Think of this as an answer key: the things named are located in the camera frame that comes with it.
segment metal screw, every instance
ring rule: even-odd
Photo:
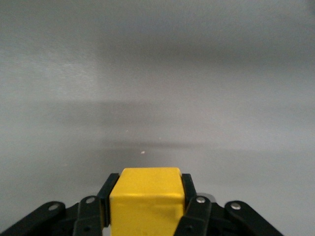
[[[239,205],[238,203],[232,203],[231,207],[234,210],[240,210],[241,209],[241,205]]]
[[[90,198],[88,198],[88,199],[86,199],[86,203],[87,204],[90,204],[90,203],[92,203],[92,202],[94,202],[95,201],[95,197],[90,197]]]
[[[197,201],[198,203],[205,203],[205,202],[206,202],[206,199],[203,198],[203,197],[197,197],[196,201]]]
[[[59,204],[58,203],[55,203],[53,205],[51,205],[48,210],[56,210],[57,208],[59,207]]]

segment yellow block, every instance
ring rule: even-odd
[[[185,210],[178,168],[126,168],[110,196],[111,236],[172,236]]]

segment yellow cube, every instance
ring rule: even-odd
[[[126,168],[110,197],[111,236],[172,236],[185,210],[178,168]]]

